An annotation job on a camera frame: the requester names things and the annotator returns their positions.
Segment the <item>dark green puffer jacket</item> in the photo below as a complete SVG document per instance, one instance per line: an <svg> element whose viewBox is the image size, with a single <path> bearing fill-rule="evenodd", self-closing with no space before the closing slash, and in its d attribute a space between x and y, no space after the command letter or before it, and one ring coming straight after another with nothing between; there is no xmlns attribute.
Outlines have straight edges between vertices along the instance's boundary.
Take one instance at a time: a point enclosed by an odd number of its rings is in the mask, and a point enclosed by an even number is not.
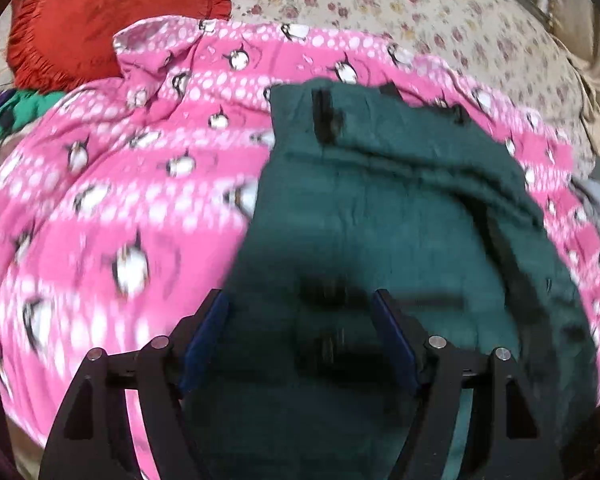
<svg viewBox="0 0 600 480"><path fill-rule="evenodd" d="M327 80L268 94L274 145L187 399L213 479L559 479L594 411L579 289L521 166L459 105ZM370 302L429 335L402 389Z"/></svg>

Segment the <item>green garment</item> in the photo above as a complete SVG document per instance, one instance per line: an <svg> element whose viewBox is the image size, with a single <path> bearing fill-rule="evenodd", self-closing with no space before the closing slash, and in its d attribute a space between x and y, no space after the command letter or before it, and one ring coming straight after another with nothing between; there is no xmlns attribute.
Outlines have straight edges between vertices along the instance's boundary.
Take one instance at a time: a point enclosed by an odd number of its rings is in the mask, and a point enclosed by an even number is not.
<svg viewBox="0 0 600 480"><path fill-rule="evenodd" d="M65 95L63 91L16 90L0 108L0 142L41 118Z"/></svg>

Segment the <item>beige curtain right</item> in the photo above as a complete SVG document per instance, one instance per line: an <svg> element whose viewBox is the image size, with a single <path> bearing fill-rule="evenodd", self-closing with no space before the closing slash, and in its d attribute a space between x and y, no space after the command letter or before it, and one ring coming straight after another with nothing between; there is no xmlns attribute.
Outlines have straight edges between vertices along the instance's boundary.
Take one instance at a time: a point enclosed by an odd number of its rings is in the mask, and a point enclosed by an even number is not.
<svg viewBox="0 0 600 480"><path fill-rule="evenodd" d="M567 50L583 90L581 120L600 156L600 11L592 0L550 0L550 28Z"/></svg>

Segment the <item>floral bed sheet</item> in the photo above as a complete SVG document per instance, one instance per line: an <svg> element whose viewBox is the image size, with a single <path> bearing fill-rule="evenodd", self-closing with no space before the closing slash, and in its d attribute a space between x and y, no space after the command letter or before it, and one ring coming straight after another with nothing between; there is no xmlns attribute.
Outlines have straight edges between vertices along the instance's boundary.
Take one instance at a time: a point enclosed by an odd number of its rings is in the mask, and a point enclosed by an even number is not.
<svg viewBox="0 0 600 480"><path fill-rule="evenodd" d="M524 0L230 1L238 21L364 30L440 56L564 130L576 174L585 177L594 169L578 74L565 47Z"/></svg>

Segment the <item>red ruffled heart pillow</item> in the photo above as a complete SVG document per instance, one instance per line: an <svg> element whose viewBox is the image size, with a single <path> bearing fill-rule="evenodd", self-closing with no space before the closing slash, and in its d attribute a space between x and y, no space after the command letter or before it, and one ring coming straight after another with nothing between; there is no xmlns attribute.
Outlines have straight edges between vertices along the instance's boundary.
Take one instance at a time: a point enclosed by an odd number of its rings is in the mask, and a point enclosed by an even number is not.
<svg viewBox="0 0 600 480"><path fill-rule="evenodd" d="M6 61L15 87L70 91L120 74L116 32L143 18L230 17L230 0L18 0Z"/></svg>

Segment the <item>pink penguin blanket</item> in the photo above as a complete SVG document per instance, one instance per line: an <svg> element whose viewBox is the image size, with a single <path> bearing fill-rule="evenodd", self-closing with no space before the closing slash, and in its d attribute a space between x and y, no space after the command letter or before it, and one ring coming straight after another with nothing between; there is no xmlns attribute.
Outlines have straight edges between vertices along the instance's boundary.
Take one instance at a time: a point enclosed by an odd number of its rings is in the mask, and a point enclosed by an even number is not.
<svg viewBox="0 0 600 480"><path fill-rule="evenodd" d="M507 148L579 289L594 411L562 478L600 479L600 236L566 136L431 55L352 30L146 18L121 73L64 96L0 167L0 413L46 479L213 479L178 388L172 330L221 289L247 233L236 202L274 145L268 94L327 80L459 105Z"/></svg>

